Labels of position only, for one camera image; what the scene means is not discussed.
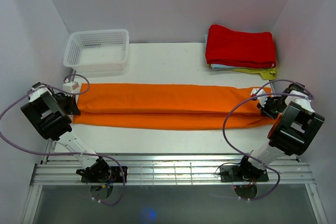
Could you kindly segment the orange trousers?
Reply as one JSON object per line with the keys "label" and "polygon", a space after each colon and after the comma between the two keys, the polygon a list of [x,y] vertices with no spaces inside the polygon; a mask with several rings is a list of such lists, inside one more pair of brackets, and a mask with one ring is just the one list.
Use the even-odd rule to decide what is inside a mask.
{"label": "orange trousers", "polygon": [[225,117],[252,88],[186,84],[83,84],[75,124],[135,129],[222,129]]}

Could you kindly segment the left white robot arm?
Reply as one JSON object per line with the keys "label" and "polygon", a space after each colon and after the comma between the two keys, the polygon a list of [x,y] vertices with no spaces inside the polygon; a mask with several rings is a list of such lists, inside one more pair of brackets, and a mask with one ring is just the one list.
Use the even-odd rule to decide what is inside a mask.
{"label": "left white robot arm", "polygon": [[112,171],[103,157],[86,146],[72,128],[71,115],[80,115],[73,95],[55,93],[38,82],[32,86],[28,103],[20,109],[35,130],[46,140],[51,139],[65,147],[80,162],[76,173],[89,182],[107,182]]}

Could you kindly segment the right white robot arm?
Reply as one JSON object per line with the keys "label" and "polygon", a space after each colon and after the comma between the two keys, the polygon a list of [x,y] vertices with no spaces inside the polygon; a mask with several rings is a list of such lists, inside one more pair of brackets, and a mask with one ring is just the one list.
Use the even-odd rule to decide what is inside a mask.
{"label": "right white robot arm", "polygon": [[280,157],[302,155],[325,121],[311,107],[311,95],[303,85],[292,83],[283,93],[257,99],[261,115],[276,121],[268,133],[269,142],[242,158],[237,167],[242,180],[257,180]]}

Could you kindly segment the yellow-green folded trousers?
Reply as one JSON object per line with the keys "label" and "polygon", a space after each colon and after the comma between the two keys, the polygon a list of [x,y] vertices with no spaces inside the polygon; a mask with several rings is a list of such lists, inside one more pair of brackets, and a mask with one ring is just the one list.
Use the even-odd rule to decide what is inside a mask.
{"label": "yellow-green folded trousers", "polygon": [[248,68],[234,68],[231,71],[248,73],[248,74],[258,74],[263,80],[275,80],[277,77],[276,68],[267,68],[267,69],[248,69]]}

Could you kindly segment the white plastic basket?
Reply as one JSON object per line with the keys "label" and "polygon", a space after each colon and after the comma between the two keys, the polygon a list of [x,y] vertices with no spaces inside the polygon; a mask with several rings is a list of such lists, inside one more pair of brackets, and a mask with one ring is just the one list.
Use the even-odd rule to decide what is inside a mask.
{"label": "white plastic basket", "polygon": [[129,56],[126,29],[91,30],[72,33],[63,64],[76,72],[119,71]]}

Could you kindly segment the aluminium rail frame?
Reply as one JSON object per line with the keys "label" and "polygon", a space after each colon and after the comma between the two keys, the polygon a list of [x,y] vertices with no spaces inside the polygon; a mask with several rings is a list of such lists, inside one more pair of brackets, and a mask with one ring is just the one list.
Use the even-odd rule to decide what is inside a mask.
{"label": "aluminium rail frame", "polygon": [[[241,156],[235,153],[116,153],[111,158],[128,167],[129,186],[196,186],[220,185],[222,181],[215,168],[236,165]],[[53,155],[44,156],[41,163],[34,168],[21,223],[34,222],[44,186],[82,185],[80,178],[75,175],[75,169],[79,167],[79,161],[69,155],[54,152]],[[328,222],[308,163],[301,162],[298,156],[280,157],[270,163],[268,177],[267,185],[304,184],[317,223]]]}

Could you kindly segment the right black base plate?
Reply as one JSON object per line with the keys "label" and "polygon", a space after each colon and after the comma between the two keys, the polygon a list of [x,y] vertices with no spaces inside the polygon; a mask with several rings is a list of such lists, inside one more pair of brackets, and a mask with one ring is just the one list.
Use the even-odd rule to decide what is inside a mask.
{"label": "right black base plate", "polygon": [[268,182],[269,177],[265,170],[248,169],[239,165],[225,165],[219,169],[221,182]]}

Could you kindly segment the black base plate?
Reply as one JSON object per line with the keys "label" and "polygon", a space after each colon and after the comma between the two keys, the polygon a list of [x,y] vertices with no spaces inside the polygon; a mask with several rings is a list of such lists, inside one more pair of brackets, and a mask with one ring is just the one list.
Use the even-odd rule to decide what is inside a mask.
{"label": "black base plate", "polygon": [[269,177],[265,170],[248,169],[239,165],[225,165],[219,169],[221,182],[268,182]]}
{"label": "black base plate", "polygon": [[[125,181],[127,181],[128,167],[121,166],[124,172]],[[80,181],[82,183],[122,183],[122,171],[119,166],[110,166],[110,169],[103,173],[98,173],[94,175],[89,175],[89,177],[84,177],[81,175]]]}

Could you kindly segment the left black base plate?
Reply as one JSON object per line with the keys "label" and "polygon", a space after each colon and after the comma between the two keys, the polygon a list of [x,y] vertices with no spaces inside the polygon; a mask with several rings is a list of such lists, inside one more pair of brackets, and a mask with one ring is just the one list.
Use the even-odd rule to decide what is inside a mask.
{"label": "left black base plate", "polygon": [[[125,181],[127,181],[128,167],[121,166],[124,172]],[[110,166],[110,169],[103,173],[98,173],[94,175],[89,175],[89,177],[84,177],[81,175],[80,181],[82,183],[122,183],[122,171],[119,166]]]}

